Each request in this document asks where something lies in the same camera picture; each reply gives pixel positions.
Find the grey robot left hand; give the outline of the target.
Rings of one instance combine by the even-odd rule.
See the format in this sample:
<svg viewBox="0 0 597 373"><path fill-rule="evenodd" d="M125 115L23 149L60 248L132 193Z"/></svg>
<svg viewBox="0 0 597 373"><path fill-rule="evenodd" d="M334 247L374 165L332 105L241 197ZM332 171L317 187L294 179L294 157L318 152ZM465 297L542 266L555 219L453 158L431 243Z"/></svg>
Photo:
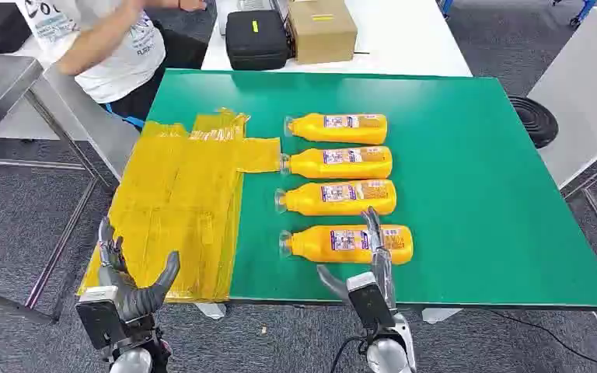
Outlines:
<svg viewBox="0 0 597 373"><path fill-rule="evenodd" d="M131 276L122 253L121 236L114 237L114 227L109 218L103 217L99 224L98 241L100 266L98 270L101 286L117 287L116 308L125 322L158 311L180 271L180 253L172 251L166 259L166 266L157 280L150 286L140 288Z"/></svg>

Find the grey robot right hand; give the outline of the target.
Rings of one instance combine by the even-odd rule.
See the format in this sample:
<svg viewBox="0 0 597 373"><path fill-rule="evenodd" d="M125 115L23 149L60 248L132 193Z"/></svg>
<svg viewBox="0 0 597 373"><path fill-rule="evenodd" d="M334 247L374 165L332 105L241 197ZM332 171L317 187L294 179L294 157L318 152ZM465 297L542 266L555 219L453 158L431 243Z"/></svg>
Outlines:
<svg viewBox="0 0 597 373"><path fill-rule="evenodd" d="M391 312L397 310L395 287L392 277L391 253L384 245L381 225L377 211L368 207L361 213L365 219L367 230L370 235L372 261L371 272L374 274L376 283L379 286L382 297ZM345 305L352 306L345 283L335 276L324 266L316 266L317 273L323 285L335 294Z"/></svg>

